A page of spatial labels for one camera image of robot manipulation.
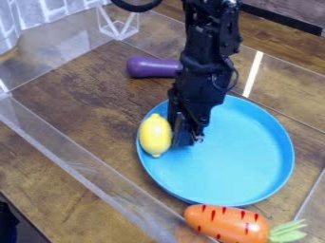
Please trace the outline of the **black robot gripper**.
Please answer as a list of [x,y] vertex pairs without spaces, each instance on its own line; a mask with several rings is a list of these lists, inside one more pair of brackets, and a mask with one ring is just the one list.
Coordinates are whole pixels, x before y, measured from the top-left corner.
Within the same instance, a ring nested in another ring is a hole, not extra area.
[[229,58],[200,64],[184,53],[180,55],[182,69],[167,92],[168,113],[174,147],[182,145],[186,122],[186,146],[204,139],[204,128],[210,123],[212,108],[223,103],[226,93],[237,85],[231,81],[238,74]]

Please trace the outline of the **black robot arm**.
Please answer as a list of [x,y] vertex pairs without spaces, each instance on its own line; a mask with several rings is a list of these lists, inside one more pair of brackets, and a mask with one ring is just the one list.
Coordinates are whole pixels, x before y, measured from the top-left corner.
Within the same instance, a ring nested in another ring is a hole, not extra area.
[[191,146],[204,138],[211,110],[223,104],[238,83],[230,56],[239,52],[241,0],[183,0],[186,46],[182,69],[167,91],[167,120],[176,147]]

